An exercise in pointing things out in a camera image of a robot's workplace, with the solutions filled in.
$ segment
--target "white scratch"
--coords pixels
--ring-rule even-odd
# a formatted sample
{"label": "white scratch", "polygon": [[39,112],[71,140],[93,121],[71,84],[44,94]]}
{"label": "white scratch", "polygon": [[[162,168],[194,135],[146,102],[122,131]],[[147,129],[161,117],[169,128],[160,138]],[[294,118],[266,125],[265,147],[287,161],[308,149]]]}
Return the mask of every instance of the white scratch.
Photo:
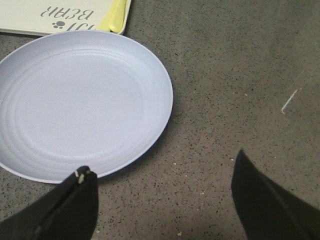
{"label": "white scratch", "polygon": [[290,101],[294,98],[295,94],[298,92],[298,89],[296,89],[292,94],[291,96],[289,97],[289,99],[286,101],[286,103],[283,105],[283,107],[281,108],[281,112],[283,114],[286,114],[285,113],[285,109],[286,107],[288,106],[288,104],[290,103]]}

